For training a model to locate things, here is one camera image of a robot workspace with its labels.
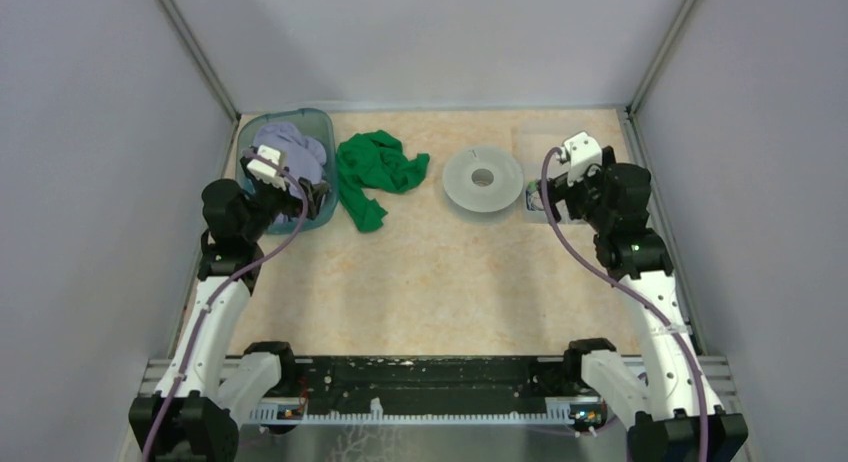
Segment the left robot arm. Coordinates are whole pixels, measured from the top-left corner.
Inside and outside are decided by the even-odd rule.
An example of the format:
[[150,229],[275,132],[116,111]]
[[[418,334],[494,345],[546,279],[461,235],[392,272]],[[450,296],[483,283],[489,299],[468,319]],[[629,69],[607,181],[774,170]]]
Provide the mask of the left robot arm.
[[[280,341],[251,345],[235,372],[223,375],[229,343],[262,265],[317,213],[313,184],[295,178],[284,161],[249,152],[240,162],[254,190],[228,178],[204,188],[207,228],[187,331],[152,394],[131,404],[130,427],[144,461],[234,460],[241,427],[261,399],[269,391],[288,395],[300,381],[290,346]],[[295,230],[264,253],[259,240],[281,214],[295,219]]]

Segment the white filament spool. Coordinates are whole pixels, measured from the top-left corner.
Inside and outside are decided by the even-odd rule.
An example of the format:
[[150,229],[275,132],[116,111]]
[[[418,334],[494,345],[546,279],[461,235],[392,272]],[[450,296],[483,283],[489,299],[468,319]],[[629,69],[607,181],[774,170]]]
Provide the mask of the white filament spool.
[[454,154],[442,172],[445,195],[459,208],[488,214],[508,208],[521,195],[524,175],[504,149],[478,145]]

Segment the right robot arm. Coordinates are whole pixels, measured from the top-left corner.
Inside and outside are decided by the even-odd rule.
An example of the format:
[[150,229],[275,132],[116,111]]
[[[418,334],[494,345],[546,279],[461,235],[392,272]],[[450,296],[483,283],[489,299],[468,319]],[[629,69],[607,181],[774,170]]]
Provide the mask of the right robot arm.
[[624,294],[645,372],[636,376],[605,338],[577,340],[564,354],[565,385],[602,397],[626,428],[632,461],[733,460],[748,427],[697,359],[670,254],[648,225],[650,172],[617,162],[585,133],[551,149],[542,166],[553,159],[567,170],[538,182],[548,222],[577,262]]

